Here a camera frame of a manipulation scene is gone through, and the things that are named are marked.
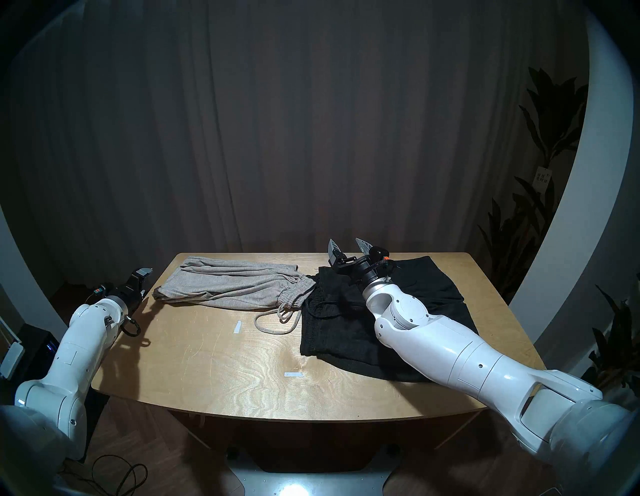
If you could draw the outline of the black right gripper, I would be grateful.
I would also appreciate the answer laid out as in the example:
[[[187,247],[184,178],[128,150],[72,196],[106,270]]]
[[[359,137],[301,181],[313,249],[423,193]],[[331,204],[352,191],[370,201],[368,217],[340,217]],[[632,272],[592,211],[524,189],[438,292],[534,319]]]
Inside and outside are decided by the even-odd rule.
[[[386,279],[391,273],[390,253],[370,253],[373,245],[363,239],[355,239],[361,257],[348,257],[341,253],[338,244],[328,241],[328,261],[332,270],[340,276],[349,277],[350,284],[368,286],[378,279]]]

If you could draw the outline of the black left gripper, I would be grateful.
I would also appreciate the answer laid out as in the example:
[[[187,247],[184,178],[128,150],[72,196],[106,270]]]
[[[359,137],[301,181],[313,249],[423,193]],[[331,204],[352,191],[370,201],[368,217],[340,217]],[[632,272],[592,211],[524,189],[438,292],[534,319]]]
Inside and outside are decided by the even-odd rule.
[[[107,291],[105,298],[120,301],[120,305],[127,308],[138,308],[147,295],[145,280],[152,273],[152,268],[141,267],[136,273],[131,273],[127,281],[114,289]]]

